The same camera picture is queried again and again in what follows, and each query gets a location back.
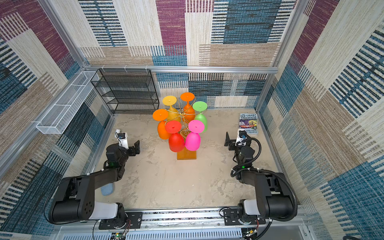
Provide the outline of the pink plastic wine glass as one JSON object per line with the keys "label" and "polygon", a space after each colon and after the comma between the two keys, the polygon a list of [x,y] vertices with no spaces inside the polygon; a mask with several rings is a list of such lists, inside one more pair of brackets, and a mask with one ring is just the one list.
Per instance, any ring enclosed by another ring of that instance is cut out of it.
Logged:
{"label": "pink plastic wine glass", "polygon": [[200,134],[205,130],[205,125],[199,120],[193,120],[188,124],[190,133],[187,135],[185,147],[189,151],[197,151],[201,145]]}

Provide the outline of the red plastic wine glass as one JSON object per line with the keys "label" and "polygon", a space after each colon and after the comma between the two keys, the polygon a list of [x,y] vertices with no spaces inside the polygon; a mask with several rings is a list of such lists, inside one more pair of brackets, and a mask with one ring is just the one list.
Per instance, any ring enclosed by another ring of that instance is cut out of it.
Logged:
{"label": "red plastic wine glass", "polygon": [[166,122],[165,130],[170,134],[169,147],[172,152],[178,153],[185,147],[185,141],[183,136],[180,134],[182,125],[178,121]]}

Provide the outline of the green plastic wine glass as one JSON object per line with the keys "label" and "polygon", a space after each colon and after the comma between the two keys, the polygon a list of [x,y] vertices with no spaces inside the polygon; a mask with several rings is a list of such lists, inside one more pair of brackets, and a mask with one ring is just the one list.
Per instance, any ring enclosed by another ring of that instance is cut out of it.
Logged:
{"label": "green plastic wine glass", "polygon": [[201,121],[205,128],[203,130],[203,133],[206,132],[207,130],[207,126],[208,126],[208,121],[207,121],[207,118],[206,116],[204,115],[204,112],[207,110],[208,108],[208,105],[207,103],[203,102],[203,101],[198,101],[198,102],[195,102],[193,104],[193,109],[197,112],[199,112],[196,116],[195,116],[195,120],[198,120],[198,121]]}

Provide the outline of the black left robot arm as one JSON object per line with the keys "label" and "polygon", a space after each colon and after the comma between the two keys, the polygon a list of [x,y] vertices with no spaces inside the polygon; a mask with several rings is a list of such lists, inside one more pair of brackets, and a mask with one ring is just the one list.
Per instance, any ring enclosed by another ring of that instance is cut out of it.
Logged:
{"label": "black left robot arm", "polygon": [[112,144],[107,147],[104,168],[88,175],[63,178],[54,195],[48,220],[55,225],[88,220],[110,221],[123,226],[128,217],[121,203],[100,203],[95,200],[95,190],[120,181],[129,157],[140,153],[140,141],[127,149]]}

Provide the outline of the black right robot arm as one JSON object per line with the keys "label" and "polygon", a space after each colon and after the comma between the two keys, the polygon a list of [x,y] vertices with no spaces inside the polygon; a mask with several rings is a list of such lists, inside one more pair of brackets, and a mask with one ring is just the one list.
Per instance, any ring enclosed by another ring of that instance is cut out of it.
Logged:
{"label": "black right robot arm", "polygon": [[226,133],[224,146],[234,152],[236,165],[231,170],[231,177],[255,189],[255,199],[244,199],[238,204],[242,223],[250,223],[258,217],[288,222],[297,216],[298,199],[285,175],[253,166],[262,153],[258,139],[246,131],[239,131],[237,139],[231,139]]}

